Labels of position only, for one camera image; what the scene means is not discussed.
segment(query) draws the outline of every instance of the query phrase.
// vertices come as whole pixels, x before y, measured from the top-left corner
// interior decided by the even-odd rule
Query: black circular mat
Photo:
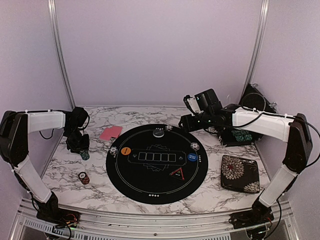
[[[190,133],[164,124],[135,127],[119,136],[106,157],[112,184],[145,204],[169,204],[188,197],[204,181],[208,157]]]

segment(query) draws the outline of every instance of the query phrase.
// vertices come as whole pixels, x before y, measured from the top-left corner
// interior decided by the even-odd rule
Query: patterned coaster
[[[257,162],[242,157],[223,155],[221,186],[236,192],[258,194],[260,179]]]

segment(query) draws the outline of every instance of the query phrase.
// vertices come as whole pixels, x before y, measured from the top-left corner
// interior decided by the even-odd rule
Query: marble surface
[[[100,134],[113,125],[123,127],[122,133],[145,124],[170,124],[177,126],[186,108],[176,107],[87,107],[91,119],[85,130],[90,136],[90,159],[84,161],[78,154],[67,150],[65,138],[59,144],[43,181],[55,192],[59,203],[84,209],[133,214],[183,215],[224,212],[249,208],[258,194],[226,190],[220,185],[220,168],[223,155],[233,155],[256,160],[260,187],[269,181],[263,163],[253,145],[223,147],[218,138],[203,130],[192,132],[203,144],[209,167],[202,185],[190,196],[178,202],[150,205],[131,200],[122,195],[110,182],[106,171],[106,156],[111,141],[102,141]],[[83,185],[78,174],[86,172],[90,178]]]

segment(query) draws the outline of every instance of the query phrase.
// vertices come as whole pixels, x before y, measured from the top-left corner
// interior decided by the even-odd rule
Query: pink card
[[[122,126],[107,127],[99,138],[104,141],[110,141],[111,138],[119,137],[121,130]]]

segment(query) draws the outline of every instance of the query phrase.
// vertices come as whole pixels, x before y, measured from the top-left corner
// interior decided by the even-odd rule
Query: white wall
[[[6,110],[70,109],[47,4],[46,0],[0,1],[0,118]],[[44,168],[58,135],[56,132],[48,141],[38,132],[30,136],[30,157],[38,172]],[[24,193],[11,168],[0,158],[0,239],[8,239]]]
[[[303,113],[320,129],[320,1],[271,0],[263,46],[253,83],[280,113]],[[319,138],[313,137],[313,154]],[[258,143],[267,170],[274,175],[286,144],[264,137]],[[303,240],[319,239],[320,162],[298,177],[288,194]]]
[[[79,106],[183,105],[213,88],[240,99],[260,0],[57,0]]]

